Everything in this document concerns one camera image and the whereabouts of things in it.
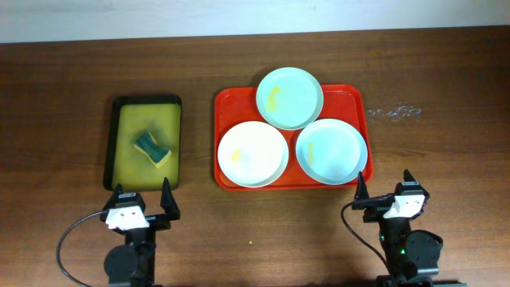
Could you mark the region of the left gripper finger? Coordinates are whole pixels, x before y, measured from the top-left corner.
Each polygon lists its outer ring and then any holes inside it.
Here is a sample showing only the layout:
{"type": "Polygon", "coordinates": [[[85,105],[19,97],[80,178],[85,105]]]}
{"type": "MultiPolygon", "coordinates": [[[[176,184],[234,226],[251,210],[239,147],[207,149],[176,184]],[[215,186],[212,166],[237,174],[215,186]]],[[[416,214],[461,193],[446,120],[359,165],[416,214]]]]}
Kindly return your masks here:
{"type": "Polygon", "coordinates": [[[119,200],[119,196],[123,194],[123,187],[121,184],[117,184],[111,197],[109,198],[109,200],[106,202],[106,207],[107,208],[114,208],[115,205],[117,204],[118,200],[119,200]]]}
{"type": "Polygon", "coordinates": [[[163,180],[160,206],[163,208],[169,221],[180,219],[180,209],[172,194],[171,185],[168,178],[164,178],[163,180]]]}

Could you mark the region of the light blue plate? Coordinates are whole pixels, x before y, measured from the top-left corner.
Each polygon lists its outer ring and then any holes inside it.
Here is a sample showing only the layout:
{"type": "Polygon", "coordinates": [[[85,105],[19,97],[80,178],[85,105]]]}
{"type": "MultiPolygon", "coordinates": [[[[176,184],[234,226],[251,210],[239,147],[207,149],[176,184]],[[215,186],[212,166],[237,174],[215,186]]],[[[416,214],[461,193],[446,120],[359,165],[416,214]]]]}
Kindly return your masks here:
{"type": "Polygon", "coordinates": [[[358,177],[368,163],[368,147],[352,125],[336,119],[309,124],[296,140],[301,169],[315,181],[343,185],[358,177]]]}

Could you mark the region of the green and yellow sponge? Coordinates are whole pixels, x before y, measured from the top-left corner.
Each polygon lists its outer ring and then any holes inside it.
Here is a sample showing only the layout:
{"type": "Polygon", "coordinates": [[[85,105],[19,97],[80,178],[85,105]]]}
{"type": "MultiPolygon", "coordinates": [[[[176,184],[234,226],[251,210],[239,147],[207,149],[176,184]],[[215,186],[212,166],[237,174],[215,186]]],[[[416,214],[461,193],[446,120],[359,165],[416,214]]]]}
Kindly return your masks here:
{"type": "Polygon", "coordinates": [[[150,132],[139,136],[134,143],[136,150],[144,154],[156,168],[161,168],[172,156],[172,151],[160,146],[150,132]]]}

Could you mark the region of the white plate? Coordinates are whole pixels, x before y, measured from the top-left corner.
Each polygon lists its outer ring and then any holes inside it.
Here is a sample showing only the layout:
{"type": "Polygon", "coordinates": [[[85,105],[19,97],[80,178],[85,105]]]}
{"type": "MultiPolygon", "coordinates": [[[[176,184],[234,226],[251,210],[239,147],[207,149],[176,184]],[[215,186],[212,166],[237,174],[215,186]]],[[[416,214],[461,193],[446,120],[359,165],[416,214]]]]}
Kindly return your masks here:
{"type": "Polygon", "coordinates": [[[247,188],[265,187],[279,179],[289,161],[286,139],[260,121],[233,126],[221,138],[216,159],[231,182],[247,188]]]}

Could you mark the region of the mint green plate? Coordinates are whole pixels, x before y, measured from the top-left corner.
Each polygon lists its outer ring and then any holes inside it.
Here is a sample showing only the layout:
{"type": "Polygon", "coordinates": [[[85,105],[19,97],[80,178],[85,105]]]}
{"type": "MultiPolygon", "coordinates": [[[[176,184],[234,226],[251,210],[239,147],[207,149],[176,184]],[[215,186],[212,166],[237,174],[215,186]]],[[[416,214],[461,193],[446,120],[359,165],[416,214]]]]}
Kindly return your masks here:
{"type": "Polygon", "coordinates": [[[262,118],[275,128],[298,130],[318,118],[324,106],[324,93],[311,73],[284,67],[261,80],[256,105],[262,118]]]}

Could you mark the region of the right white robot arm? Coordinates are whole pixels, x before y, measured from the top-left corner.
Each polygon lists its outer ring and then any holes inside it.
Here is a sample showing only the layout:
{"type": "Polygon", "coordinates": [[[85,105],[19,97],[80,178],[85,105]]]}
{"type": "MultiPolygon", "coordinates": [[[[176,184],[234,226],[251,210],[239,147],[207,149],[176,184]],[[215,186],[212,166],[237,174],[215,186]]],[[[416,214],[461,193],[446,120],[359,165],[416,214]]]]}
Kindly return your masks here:
{"type": "Polygon", "coordinates": [[[377,286],[431,286],[439,273],[443,240],[426,230],[412,230],[410,222],[424,212],[430,194],[408,170],[403,181],[387,195],[371,197],[362,174],[358,174],[353,210],[363,211],[365,223],[379,224],[379,242],[384,251],[387,275],[377,286]]]}

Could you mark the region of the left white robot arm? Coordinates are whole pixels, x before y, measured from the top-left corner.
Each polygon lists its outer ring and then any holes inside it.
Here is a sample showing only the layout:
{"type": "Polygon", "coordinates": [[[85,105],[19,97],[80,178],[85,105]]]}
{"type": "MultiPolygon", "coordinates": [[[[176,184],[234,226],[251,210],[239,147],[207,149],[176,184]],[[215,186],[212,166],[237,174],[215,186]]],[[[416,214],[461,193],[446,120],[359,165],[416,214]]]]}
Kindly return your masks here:
{"type": "Polygon", "coordinates": [[[145,287],[155,284],[156,233],[169,230],[180,219],[180,210],[168,179],[163,180],[162,214],[146,216],[139,193],[125,193],[119,184],[101,210],[100,221],[124,236],[124,244],[111,249],[104,259],[110,286],[145,287]]]}

